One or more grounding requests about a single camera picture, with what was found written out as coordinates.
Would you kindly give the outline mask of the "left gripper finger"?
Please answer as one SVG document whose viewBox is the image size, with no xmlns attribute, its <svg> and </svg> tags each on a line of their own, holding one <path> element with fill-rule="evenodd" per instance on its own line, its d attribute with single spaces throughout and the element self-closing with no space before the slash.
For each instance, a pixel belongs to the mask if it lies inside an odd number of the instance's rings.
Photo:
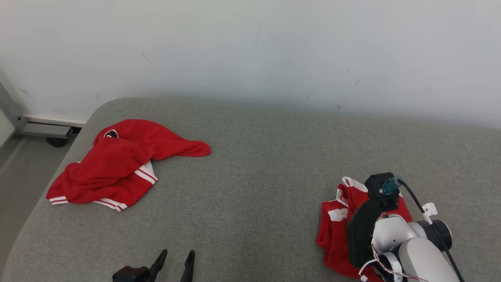
<svg viewBox="0 0 501 282">
<path fill-rule="evenodd" d="M 152 266 L 150 267 L 149 282 L 156 281 L 158 273 L 163 269 L 167 255 L 168 255 L 168 250 L 164 249 L 157 257 L 155 262 L 152 264 Z"/>
<path fill-rule="evenodd" d="M 195 251 L 190 251 L 186 262 L 184 263 L 184 272 L 181 277 L 181 282 L 193 282 L 193 275 L 195 272 Z"/>
</svg>

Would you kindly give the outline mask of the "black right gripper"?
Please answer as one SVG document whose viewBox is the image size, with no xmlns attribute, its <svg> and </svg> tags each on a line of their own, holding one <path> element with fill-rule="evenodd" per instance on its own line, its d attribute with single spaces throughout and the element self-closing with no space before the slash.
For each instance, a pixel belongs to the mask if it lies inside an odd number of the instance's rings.
<svg viewBox="0 0 501 282">
<path fill-rule="evenodd" d="M 373 255 L 370 244 L 377 219 L 384 212 L 398 209 L 399 196 L 370 198 L 360 205 L 346 225 L 350 263 L 361 268 Z"/>
</svg>

